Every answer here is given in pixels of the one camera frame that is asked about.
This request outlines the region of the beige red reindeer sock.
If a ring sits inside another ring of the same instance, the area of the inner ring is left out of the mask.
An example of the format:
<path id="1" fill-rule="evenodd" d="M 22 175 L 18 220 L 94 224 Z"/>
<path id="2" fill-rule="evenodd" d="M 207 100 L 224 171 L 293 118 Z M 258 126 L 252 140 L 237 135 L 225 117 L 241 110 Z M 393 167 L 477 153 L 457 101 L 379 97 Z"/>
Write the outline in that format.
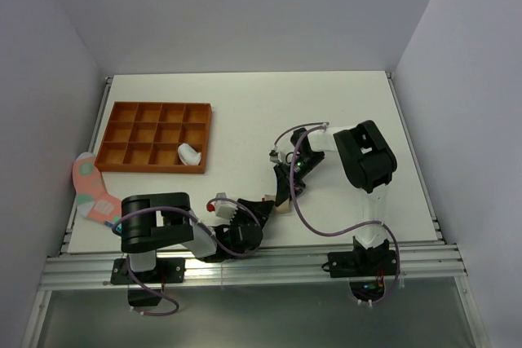
<path id="1" fill-rule="evenodd" d="M 275 195 L 265 195 L 263 197 L 263 201 L 273 201 L 275 203 L 276 196 Z M 286 199 L 286 200 L 282 201 L 279 205 L 277 205 L 276 203 L 274 204 L 274 207 L 273 207 L 274 214 L 287 214 L 290 211 L 291 211 L 290 199 Z"/>

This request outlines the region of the white sock black cuff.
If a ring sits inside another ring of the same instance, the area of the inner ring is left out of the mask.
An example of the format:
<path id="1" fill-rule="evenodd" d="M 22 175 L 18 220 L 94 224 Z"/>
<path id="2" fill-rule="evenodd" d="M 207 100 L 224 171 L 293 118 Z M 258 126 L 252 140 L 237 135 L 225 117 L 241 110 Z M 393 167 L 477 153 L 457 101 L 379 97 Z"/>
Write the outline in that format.
<path id="1" fill-rule="evenodd" d="M 178 146 L 177 153 L 179 156 L 179 160 L 184 165 L 197 166 L 201 163 L 202 154 L 196 151 L 188 143 L 181 143 Z"/>

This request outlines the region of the orange compartment tray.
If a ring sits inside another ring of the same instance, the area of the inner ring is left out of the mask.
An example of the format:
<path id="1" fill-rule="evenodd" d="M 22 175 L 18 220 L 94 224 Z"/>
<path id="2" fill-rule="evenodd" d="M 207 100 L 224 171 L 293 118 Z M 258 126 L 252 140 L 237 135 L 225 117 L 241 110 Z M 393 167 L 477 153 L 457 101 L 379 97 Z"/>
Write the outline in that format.
<path id="1" fill-rule="evenodd" d="M 209 103 L 117 101 L 95 165 L 101 172 L 203 174 L 211 121 Z M 181 143 L 202 154 L 199 165 L 179 160 Z"/>

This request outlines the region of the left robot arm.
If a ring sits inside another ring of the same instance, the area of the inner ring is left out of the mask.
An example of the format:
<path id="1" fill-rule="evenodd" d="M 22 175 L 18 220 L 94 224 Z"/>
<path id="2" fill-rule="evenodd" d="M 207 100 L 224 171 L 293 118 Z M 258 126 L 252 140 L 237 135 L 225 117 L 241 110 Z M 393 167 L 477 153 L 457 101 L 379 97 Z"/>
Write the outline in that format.
<path id="1" fill-rule="evenodd" d="M 203 262 L 248 258 L 261 245 L 275 203 L 269 199 L 232 199 L 221 192 L 206 208 L 226 223 L 206 225 L 194 213 L 185 192 L 124 199 L 123 217 L 116 221 L 115 232 L 121 238 L 122 252 L 128 255 L 130 273 L 140 282 L 155 279 L 159 272 L 157 251 L 175 244 Z"/>

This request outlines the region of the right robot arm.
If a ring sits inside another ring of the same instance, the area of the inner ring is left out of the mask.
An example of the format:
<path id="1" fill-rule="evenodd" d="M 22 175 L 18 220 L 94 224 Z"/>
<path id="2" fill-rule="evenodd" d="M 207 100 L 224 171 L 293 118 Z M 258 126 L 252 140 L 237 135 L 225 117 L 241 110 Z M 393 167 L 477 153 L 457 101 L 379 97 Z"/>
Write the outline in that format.
<path id="1" fill-rule="evenodd" d="M 327 152 L 336 152 L 348 182 L 361 193 L 362 222 L 325 233 L 309 224 L 296 201 L 306 188 L 304 178 L 324 159 Z M 397 169 L 396 156 L 372 120 L 355 126 L 332 127 L 328 122 L 312 122 L 293 126 L 280 134 L 269 153 L 276 175 L 275 205 L 294 204 L 305 227 L 323 237 L 341 236 L 354 231 L 353 265 L 368 275 L 381 264 L 378 250 L 390 249 L 395 236 L 384 222 L 386 199 L 392 176 Z"/>

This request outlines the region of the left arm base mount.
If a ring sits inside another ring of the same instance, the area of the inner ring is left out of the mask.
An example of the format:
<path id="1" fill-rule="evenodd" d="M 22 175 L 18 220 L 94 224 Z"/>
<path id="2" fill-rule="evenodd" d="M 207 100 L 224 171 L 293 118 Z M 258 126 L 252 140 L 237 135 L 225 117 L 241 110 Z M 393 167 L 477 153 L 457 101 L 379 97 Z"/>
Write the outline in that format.
<path id="1" fill-rule="evenodd" d="M 185 259 L 184 258 L 157 258 L 156 266 L 150 271 L 137 272 L 135 276 L 143 284 L 160 284 L 156 293 L 160 293 L 165 284 L 180 284 L 184 281 Z M 110 277 L 111 285 L 135 284 L 127 268 L 124 258 L 117 258 L 113 263 L 113 271 Z M 157 295 L 152 295 L 142 288 L 127 289 L 127 300 L 130 306 L 151 308 L 160 303 Z"/>

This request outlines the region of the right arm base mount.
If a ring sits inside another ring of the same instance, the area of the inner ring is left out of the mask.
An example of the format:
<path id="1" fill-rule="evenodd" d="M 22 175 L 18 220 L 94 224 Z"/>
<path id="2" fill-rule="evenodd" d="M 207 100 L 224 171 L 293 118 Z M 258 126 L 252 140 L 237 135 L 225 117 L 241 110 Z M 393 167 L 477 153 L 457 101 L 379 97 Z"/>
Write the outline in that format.
<path id="1" fill-rule="evenodd" d="M 349 284 L 352 295 L 363 302 L 374 302 L 386 293 L 385 277 L 398 271 L 397 252 L 390 248 L 389 240 L 379 246 L 366 249 L 357 240 L 347 252 L 330 252 L 321 269 L 333 279 L 367 278 Z"/>

